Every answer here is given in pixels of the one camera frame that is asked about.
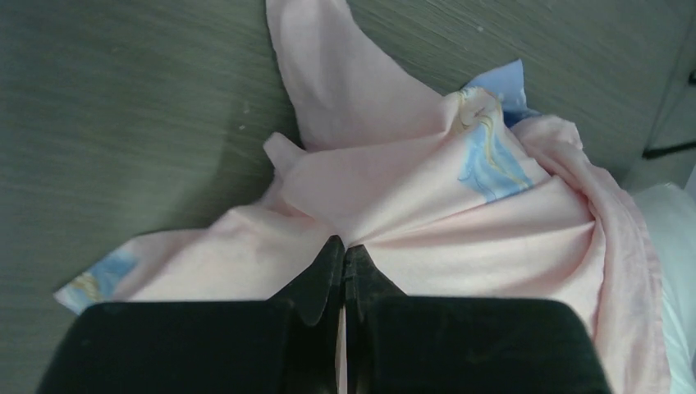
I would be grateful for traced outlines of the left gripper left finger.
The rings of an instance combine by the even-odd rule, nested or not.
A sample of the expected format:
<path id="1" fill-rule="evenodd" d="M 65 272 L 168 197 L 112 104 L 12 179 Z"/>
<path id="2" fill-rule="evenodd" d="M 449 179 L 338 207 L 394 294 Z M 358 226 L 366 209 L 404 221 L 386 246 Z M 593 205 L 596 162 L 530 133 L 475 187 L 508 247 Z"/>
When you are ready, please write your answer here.
<path id="1" fill-rule="evenodd" d="M 60 343 L 41 393 L 336 393 L 342 260 L 331 236 L 267 300 L 102 303 Z"/>

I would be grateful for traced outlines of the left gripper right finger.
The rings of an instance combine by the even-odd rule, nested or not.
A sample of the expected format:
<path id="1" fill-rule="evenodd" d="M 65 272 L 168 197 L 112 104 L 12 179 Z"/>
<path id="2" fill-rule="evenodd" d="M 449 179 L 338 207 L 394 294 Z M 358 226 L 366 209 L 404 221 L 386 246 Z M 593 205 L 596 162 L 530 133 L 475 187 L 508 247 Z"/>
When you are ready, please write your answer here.
<path id="1" fill-rule="evenodd" d="M 405 294 L 347 250 L 350 393 L 608 393 L 585 327 L 554 300 Z"/>

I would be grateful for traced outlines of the pink pillowcase with blue print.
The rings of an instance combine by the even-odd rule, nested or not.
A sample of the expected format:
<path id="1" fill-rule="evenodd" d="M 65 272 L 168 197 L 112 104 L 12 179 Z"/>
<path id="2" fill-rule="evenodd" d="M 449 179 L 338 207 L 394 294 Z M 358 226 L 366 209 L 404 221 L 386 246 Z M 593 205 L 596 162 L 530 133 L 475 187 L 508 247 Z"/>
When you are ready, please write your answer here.
<path id="1" fill-rule="evenodd" d="M 522 109 L 519 85 L 440 95 L 357 26 L 344 1 L 269 1 L 301 145 L 264 144 L 275 177 L 204 230 L 137 236 L 56 292 L 104 301 L 265 300 L 332 235 L 416 296 L 558 300 L 615 393 L 667 393 L 662 286 L 645 221 L 588 160 L 575 125 Z"/>

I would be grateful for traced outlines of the white pillow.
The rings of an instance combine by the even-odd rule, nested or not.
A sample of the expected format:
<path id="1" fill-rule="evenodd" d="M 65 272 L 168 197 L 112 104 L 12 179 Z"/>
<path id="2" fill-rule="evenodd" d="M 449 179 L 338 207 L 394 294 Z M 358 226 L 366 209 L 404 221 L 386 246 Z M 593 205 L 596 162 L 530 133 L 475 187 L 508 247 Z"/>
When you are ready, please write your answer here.
<path id="1" fill-rule="evenodd" d="M 662 271 L 662 320 L 671 393 L 695 392 L 695 202 L 681 188 L 634 195 Z"/>

